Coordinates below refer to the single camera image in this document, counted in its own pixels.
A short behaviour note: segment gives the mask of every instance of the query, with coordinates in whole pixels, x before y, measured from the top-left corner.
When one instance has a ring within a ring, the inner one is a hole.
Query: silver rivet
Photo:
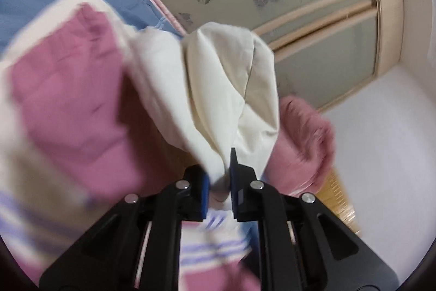
[[[187,180],[179,180],[176,182],[176,188],[180,190],[186,190],[189,188],[189,181]]]
[[[301,196],[301,199],[302,199],[304,202],[307,202],[308,204],[311,204],[311,203],[315,202],[316,197],[315,197],[315,195],[313,195],[313,194],[307,192],[307,193],[304,193],[304,194]]]
[[[261,182],[260,180],[253,180],[253,181],[250,183],[250,186],[251,186],[251,188],[254,189],[254,190],[262,190],[263,187],[264,187],[265,185],[264,185],[263,182]]]
[[[138,202],[138,200],[139,200],[139,196],[136,194],[128,194],[124,198],[124,201],[127,202],[128,204],[134,204],[135,202]]]

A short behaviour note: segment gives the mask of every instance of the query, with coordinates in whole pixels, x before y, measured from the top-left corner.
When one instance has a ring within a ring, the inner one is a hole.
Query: white wall
[[[398,65],[325,115],[362,238],[403,282],[436,236],[436,104]]]
[[[436,99],[436,0],[404,0],[401,62]]]

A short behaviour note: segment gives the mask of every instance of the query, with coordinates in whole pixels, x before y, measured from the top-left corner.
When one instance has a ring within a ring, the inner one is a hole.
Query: screw
[[[304,194],[301,196],[301,199],[302,199],[304,202],[307,202],[308,204],[311,204],[311,203],[315,202],[316,197],[315,197],[315,195],[313,195],[313,194],[307,192],[307,193],[304,193]]]
[[[179,180],[176,182],[176,188],[180,190],[186,190],[189,188],[189,181],[187,180]]]
[[[264,187],[265,185],[264,185],[263,182],[261,182],[260,180],[253,180],[253,181],[250,183],[250,186],[251,186],[251,188],[254,189],[254,190],[262,190],[263,187]]]
[[[128,204],[134,204],[135,202],[138,202],[138,200],[139,200],[139,196],[136,194],[128,194],[124,198],[124,201],[127,202]]]

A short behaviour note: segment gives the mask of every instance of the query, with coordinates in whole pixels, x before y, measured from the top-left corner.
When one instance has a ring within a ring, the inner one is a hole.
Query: cream fabric
[[[168,143],[190,152],[211,182],[231,148],[258,178],[278,134],[274,55],[247,29],[210,22],[180,43],[147,28],[132,41],[129,72]]]

